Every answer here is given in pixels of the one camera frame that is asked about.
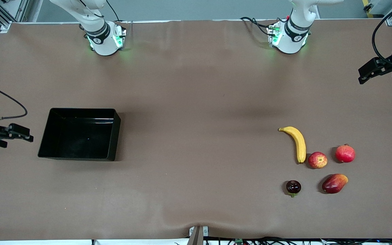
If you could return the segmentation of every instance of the pomegranate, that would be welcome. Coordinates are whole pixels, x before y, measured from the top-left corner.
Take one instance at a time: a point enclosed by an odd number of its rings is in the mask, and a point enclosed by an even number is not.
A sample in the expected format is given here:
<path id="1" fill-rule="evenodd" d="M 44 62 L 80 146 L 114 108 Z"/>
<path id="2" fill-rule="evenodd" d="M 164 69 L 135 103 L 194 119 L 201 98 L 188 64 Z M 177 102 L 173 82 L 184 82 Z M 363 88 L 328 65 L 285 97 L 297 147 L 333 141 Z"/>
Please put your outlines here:
<path id="1" fill-rule="evenodd" d="M 335 152 L 335 157 L 342 163 L 350 163 L 355 159 L 355 150 L 348 144 L 339 146 Z"/>

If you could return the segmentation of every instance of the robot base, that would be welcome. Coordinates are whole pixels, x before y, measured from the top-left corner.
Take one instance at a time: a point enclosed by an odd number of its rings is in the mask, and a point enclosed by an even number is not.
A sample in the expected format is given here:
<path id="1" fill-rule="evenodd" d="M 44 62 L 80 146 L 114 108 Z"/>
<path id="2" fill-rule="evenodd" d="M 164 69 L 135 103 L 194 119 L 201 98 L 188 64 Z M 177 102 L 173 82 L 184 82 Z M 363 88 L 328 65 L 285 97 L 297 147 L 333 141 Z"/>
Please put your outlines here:
<path id="1" fill-rule="evenodd" d="M 294 54 L 297 53 L 302 46 L 305 45 L 308 34 L 299 42 L 293 42 L 291 37 L 289 37 L 284 30 L 285 25 L 287 24 L 286 19 L 274 23 L 267 28 L 268 34 L 274 34 L 274 36 L 269 36 L 269 45 L 270 47 L 276 47 L 279 51 L 286 54 Z"/>
<path id="2" fill-rule="evenodd" d="M 111 32 L 104 43 L 96 44 L 87 37 L 92 50 L 102 56 L 112 55 L 118 50 L 123 50 L 125 46 L 126 29 L 111 21 L 106 21 L 106 23 L 110 26 Z"/>

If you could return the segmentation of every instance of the dark purple fruit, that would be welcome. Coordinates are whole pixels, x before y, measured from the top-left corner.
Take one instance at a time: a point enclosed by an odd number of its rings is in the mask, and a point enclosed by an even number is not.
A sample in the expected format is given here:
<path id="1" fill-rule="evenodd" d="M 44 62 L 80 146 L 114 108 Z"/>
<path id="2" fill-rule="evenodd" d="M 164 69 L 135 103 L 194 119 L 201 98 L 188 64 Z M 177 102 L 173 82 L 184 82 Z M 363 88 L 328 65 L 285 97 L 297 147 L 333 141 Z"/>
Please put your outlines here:
<path id="1" fill-rule="evenodd" d="M 296 180 L 290 180 L 286 184 L 287 192 L 291 197 L 295 197 L 302 189 L 300 183 Z"/>

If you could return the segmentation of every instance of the rectangular black bin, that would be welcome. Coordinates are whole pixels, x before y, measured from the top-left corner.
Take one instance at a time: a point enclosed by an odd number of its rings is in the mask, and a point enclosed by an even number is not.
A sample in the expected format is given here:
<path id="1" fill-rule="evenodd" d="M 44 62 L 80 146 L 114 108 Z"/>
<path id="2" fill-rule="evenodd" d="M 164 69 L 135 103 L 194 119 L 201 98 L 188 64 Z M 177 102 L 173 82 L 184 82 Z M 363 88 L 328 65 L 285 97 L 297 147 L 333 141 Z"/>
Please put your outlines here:
<path id="1" fill-rule="evenodd" d="M 52 108 L 38 156 L 114 161 L 120 121 L 114 109 Z"/>

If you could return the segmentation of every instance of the black container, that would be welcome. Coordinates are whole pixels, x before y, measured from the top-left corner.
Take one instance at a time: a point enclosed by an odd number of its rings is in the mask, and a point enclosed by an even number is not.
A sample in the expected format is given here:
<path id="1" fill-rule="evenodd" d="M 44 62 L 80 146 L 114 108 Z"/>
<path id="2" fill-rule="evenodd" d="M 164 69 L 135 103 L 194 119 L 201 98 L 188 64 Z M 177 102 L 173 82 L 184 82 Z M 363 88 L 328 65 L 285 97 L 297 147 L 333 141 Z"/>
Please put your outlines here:
<path id="1" fill-rule="evenodd" d="M 52 108 L 39 157 L 114 161 L 120 118 L 114 109 Z"/>

